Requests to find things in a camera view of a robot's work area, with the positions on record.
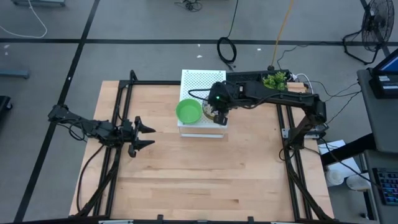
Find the green bowl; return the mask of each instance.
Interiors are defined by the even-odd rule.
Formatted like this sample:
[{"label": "green bowl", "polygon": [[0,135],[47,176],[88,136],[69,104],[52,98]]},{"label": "green bowl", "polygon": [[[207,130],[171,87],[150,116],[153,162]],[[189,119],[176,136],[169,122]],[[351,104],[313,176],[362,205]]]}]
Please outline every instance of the green bowl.
[{"label": "green bowl", "polygon": [[178,103],[175,114],[184,124],[193,124],[201,118],[201,106],[193,99],[185,99]]}]

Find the electric fan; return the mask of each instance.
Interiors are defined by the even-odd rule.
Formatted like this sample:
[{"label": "electric fan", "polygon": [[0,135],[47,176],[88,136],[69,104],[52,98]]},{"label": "electric fan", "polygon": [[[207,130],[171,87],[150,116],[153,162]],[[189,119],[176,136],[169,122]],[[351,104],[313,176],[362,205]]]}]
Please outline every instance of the electric fan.
[{"label": "electric fan", "polygon": [[[384,47],[391,35],[394,26],[394,4],[392,0],[372,0],[366,7],[360,31],[348,34],[343,38],[344,52],[361,61],[365,65],[373,63],[379,50]],[[371,62],[366,62],[351,54],[347,50],[346,39],[357,37],[362,32],[362,44],[370,52],[374,52]]]}]

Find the computer screen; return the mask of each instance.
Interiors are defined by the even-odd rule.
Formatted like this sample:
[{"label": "computer screen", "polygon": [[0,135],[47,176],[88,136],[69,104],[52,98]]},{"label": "computer screen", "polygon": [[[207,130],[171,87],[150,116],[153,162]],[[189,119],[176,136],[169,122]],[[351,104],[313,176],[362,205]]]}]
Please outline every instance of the computer screen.
[{"label": "computer screen", "polygon": [[398,55],[385,66],[381,67],[381,70],[386,72],[398,72]]},{"label": "computer screen", "polygon": [[398,72],[398,49],[376,65],[375,70],[380,72]]}]

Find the white paper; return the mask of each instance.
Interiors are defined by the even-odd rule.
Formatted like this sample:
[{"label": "white paper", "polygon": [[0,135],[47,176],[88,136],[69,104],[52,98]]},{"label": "white paper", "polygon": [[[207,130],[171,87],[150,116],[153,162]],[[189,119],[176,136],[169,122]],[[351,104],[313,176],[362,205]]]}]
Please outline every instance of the white paper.
[{"label": "white paper", "polygon": [[[334,142],[329,142],[328,143],[328,147],[330,149],[330,151],[333,153],[333,150],[344,146],[346,143],[343,140],[339,140],[339,141],[334,141]],[[320,154],[325,154],[328,151],[328,149],[326,148],[325,144],[320,144],[318,145],[319,148],[319,152]],[[349,158],[349,159],[345,159],[342,161],[342,163],[346,164],[347,166],[351,167],[353,170],[355,170],[356,172],[361,173],[361,171],[359,170],[358,165],[356,164],[354,158]],[[342,176],[345,177],[349,177],[351,175],[356,175],[352,170],[350,170],[349,168],[345,167],[344,165],[340,164],[339,162],[334,163],[332,165],[328,165],[328,169],[329,170],[338,170],[341,172]]]}]

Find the white cup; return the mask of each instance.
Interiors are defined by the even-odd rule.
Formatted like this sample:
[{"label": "white cup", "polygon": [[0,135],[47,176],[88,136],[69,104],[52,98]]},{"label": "white cup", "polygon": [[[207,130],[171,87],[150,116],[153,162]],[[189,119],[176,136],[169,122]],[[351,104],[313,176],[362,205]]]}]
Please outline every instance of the white cup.
[{"label": "white cup", "polygon": [[325,178],[328,187],[337,186],[344,182],[343,174],[338,170],[328,170],[325,173]]},{"label": "white cup", "polygon": [[[369,174],[362,174],[362,176],[369,178]],[[369,181],[363,179],[362,177],[360,177],[358,174],[349,176],[347,178],[347,186],[351,189],[351,190],[368,190],[371,188],[371,184],[369,183]]]}]

